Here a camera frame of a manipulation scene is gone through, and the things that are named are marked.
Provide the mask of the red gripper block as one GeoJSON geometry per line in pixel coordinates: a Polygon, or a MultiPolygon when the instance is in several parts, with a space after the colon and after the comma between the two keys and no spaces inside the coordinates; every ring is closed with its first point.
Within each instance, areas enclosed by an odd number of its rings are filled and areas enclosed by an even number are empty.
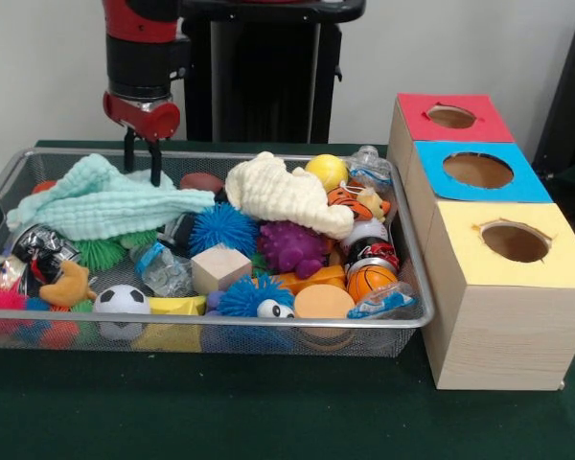
{"type": "Polygon", "coordinates": [[[108,91],[103,94],[103,110],[113,122],[127,127],[124,137],[124,170],[134,171],[135,134],[148,141],[151,157],[150,182],[161,184],[162,152],[158,140],[175,135],[181,120],[181,113],[170,100],[150,103],[129,101],[108,91]]]}

